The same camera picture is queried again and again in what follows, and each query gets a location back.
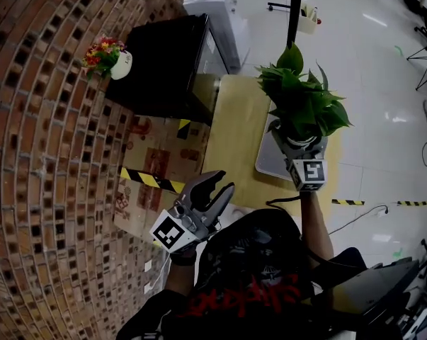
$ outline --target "black t-shirt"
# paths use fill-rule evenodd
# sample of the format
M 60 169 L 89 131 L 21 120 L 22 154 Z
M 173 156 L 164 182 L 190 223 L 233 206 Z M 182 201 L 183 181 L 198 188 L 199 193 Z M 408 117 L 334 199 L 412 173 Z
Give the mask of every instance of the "black t-shirt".
M 310 275 L 293 219 L 282 210 L 256 210 L 210 239 L 188 297 L 169 290 L 153 296 L 117 339 L 145 332 L 165 339 L 306 334 L 309 322 L 294 305 L 313 295 Z

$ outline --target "white tiled floor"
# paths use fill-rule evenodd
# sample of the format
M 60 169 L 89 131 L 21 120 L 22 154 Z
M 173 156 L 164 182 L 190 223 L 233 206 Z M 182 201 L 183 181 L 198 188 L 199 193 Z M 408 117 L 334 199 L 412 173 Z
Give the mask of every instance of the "white tiled floor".
M 251 51 L 241 74 L 257 76 L 254 67 L 275 62 L 285 47 L 288 14 L 268 11 L 267 1 L 285 2 L 238 0 L 237 10 L 249 20 L 251 31 Z M 347 97 L 345 106 L 355 125 L 342 129 L 335 196 L 366 201 L 364 207 L 334 206 L 327 226 L 333 230 L 375 205 L 389 206 L 388 215 L 377 217 L 375 210 L 333 234 L 335 252 L 358 247 L 369 266 L 420 257 L 419 242 L 427 239 L 427 207 L 392 202 L 427 200 L 427 168 L 421 161 L 427 141 L 422 109 L 427 84 L 415 91 L 426 64 L 405 59 L 425 45 L 414 32 L 421 18 L 402 0 L 305 1 L 318 8 L 322 20 L 314 35 L 297 34 L 305 69 L 318 73 L 316 61 L 325 69 L 330 88 Z

